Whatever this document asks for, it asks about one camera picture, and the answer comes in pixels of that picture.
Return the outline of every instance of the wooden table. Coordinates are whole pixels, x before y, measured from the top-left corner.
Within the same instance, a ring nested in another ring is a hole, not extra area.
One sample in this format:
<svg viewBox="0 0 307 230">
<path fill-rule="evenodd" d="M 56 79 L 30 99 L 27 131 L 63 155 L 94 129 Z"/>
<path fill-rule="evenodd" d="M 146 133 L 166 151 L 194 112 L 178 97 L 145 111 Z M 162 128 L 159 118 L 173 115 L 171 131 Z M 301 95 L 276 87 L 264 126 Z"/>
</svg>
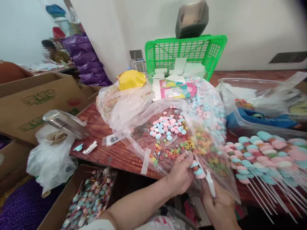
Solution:
<svg viewBox="0 0 307 230">
<path fill-rule="evenodd" d="M 258 79 L 269 79 L 269 80 L 279 80 L 284 81 L 296 73 L 296 70 L 281 70 L 281 71 L 227 71 L 227 72 L 215 72 L 212 75 L 210 83 L 213 86 L 218 85 L 218 80 L 225 77 L 240 77 L 228 74 L 249 74 L 241 75 L 243 78 L 258 78 Z M 84 141 L 75 141 L 70 154 L 74 157 L 84 159 L 90 162 L 93 162 L 98 165 L 109 166 L 117 168 L 124 171 L 129 171 L 132 173 L 141 173 L 143 162 L 140 160 L 134 153 L 127 150 L 126 146 L 122 142 L 117 142 L 116 144 L 106 147 L 102 146 L 102 138 L 112 134 L 112 130 L 107 124 L 104 123 L 101 115 L 96 109 L 96 104 L 93 103 L 87 107 L 83 112 L 78 116 L 80 120 L 88 120 L 87 129 L 91 132 L 90 136 Z M 234 135 L 228 133 L 227 141 L 228 142 L 237 142 L 238 138 Z M 82 152 L 73 151 L 73 149 L 81 143 L 84 143 L 84 147 L 88 147 L 94 141 L 98 142 L 98 146 L 88 155 L 84 155 Z M 146 176 L 151 178 L 160 179 L 161 175 L 155 171 L 152 171 L 148 168 Z M 254 199 L 248 188 L 237 182 L 237 188 L 240 194 L 242 204 L 249 204 L 254 206 L 259 206 L 257 201 Z M 287 199 L 283 196 L 282 192 L 276 189 L 280 194 L 280 197 L 283 201 Z M 290 210 L 293 210 L 292 206 L 287 204 Z M 281 207 L 277 207 L 277 211 L 282 212 Z"/>
</svg>

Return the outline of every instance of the cardboard box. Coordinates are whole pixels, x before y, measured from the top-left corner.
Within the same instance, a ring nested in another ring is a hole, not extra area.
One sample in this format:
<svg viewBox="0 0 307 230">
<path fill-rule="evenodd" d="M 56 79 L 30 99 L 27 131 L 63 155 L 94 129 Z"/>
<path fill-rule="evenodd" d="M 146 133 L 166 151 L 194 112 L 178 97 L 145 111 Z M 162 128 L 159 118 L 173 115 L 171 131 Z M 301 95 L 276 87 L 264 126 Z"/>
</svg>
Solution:
<svg viewBox="0 0 307 230">
<path fill-rule="evenodd" d="M 3 155 L 4 159 L 0 166 L 0 179 L 22 162 L 27 162 L 29 153 L 34 147 L 34 145 L 23 143 L 20 140 L 12 140 L 11 143 L 1 149 L 0 154 Z"/>
<path fill-rule="evenodd" d="M 37 230 L 56 230 L 61 228 L 81 182 L 91 177 L 91 171 L 93 169 L 104 168 L 83 164 L 77 168 Z"/>
<path fill-rule="evenodd" d="M 81 91 L 85 94 L 86 98 L 89 100 L 90 103 L 96 101 L 96 97 L 99 94 L 99 90 L 102 86 L 86 86 L 82 84 L 78 84 Z"/>
<path fill-rule="evenodd" d="M 77 115 L 90 104 L 72 76 L 47 73 L 0 85 L 0 132 L 38 144 L 35 133 L 47 111 Z"/>
<path fill-rule="evenodd" d="M 0 150 L 4 156 L 0 166 L 0 196 L 26 176 L 28 156 L 34 147 L 20 140 L 12 140 Z"/>
</svg>

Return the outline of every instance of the bundle of candy skewers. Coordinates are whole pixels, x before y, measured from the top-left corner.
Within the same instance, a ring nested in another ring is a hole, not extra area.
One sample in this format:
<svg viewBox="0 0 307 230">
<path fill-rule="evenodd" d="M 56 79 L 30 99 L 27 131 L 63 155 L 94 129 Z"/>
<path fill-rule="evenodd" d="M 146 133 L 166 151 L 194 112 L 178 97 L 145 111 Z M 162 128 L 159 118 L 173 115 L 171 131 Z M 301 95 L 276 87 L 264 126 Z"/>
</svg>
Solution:
<svg viewBox="0 0 307 230">
<path fill-rule="evenodd" d="M 79 229 L 106 210 L 117 173 L 110 168 L 91 173 L 90 178 L 81 182 L 61 229 Z"/>
<path fill-rule="evenodd" d="M 280 188 L 301 218 L 301 212 L 307 214 L 307 199 L 299 192 L 303 190 L 305 196 L 307 194 L 306 140 L 295 138 L 286 141 L 260 131 L 257 136 L 240 137 L 238 143 L 227 142 L 224 150 L 236 178 L 248 187 L 272 223 L 270 215 L 272 212 L 277 214 L 275 204 L 278 203 L 297 223 L 274 186 Z"/>
</svg>

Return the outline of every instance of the clear plastic bag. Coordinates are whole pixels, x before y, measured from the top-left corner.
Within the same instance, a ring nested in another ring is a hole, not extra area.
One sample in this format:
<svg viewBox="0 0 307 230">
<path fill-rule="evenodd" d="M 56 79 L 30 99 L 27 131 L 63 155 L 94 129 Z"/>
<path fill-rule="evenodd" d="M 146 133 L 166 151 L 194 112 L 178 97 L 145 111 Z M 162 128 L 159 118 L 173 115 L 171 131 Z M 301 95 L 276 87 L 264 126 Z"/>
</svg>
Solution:
<svg viewBox="0 0 307 230">
<path fill-rule="evenodd" d="M 221 98 L 216 89 L 207 81 L 200 78 L 187 78 L 186 80 L 198 87 L 195 99 L 160 99 L 149 105 L 145 101 L 143 111 L 134 113 L 133 116 L 124 116 L 127 111 L 121 110 L 121 107 L 117 107 L 116 104 L 111 117 L 113 113 L 116 113 L 121 120 L 110 119 L 110 127 L 127 148 L 142 160 L 146 159 L 146 154 L 150 153 L 149 167 L 162 175 L 170 172 L 177 155 L 185 151 L 193 152 L 211 171 L 219 184 L 230 191 L 240 202 L 235 179 L 223 150 L 226 136 L 223 133 L 225 132 L 225 119 Z M 200 102 L 207 105 L 202 113 L 199 112 L 202 108 Z M 126 107 L 133 106 L 132 104 L 142 105 L 141 100 L 127 101 L 127 103 Z M 175 106 L 176 109 L 170 109 L 170 106 Z M 184 137 L 172 133 L 173 139 L 167 141 L 165 132 L 157 141 L 149 134 L 153 122 L 160 117 L 174 115 L 174 119 L 177 120 L 180 114 L 184 117 L 187 127 L 187 134 Z M 159 153 L 157 153 L 156 144 L 160 147 Z M 199 195 L 200 190 L 200 182 L 195 180 L 189 192 Z"/>
<path fill-rule="evenodd" d="M 113 124 L 110 125 L 111 128 L 124 125 L 125 121 L 141 112 L 154 98 L 152 85 L 148 81 L 143 87 L 122 91 L 118 87 L 117 81 L 109 87 L 102 88 L 96 99 L 97 110 L 106 124 Z"/>
<path fill-rule="evenodd" d="M 69 113 L 65 114 L 80 125 L 86 126 L 87 121 L 82 122 Z M 75 136 L 67 135 L 61 143 L 52 144 L 47 136 L 57 131 L 59 130 L 48 124 L 42 127 L 35 134 L 39 145 L 31 150 L 28 158 L 27 173 L 38 177 L 36 181 L 43 187 L 42 194 L 67 182 L 78 166 L 77 161 L 73 161 L 69 156 Z"/>
</svg>

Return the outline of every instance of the wall socket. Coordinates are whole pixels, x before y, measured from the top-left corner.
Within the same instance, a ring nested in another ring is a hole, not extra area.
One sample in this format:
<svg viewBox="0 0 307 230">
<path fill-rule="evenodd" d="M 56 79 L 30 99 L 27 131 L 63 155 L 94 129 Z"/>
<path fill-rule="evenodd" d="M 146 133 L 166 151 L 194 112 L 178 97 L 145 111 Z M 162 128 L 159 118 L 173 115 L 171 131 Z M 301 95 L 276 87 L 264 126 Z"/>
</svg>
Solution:
<svg viewBox="0 0 307 230">
<path fill-rule="evenodd" d="M 141 58 L 143 58 L 142 50 L 130 50 L 129 53 L 130 53 L 131 59 L 141 59 Z"/>
</svg>

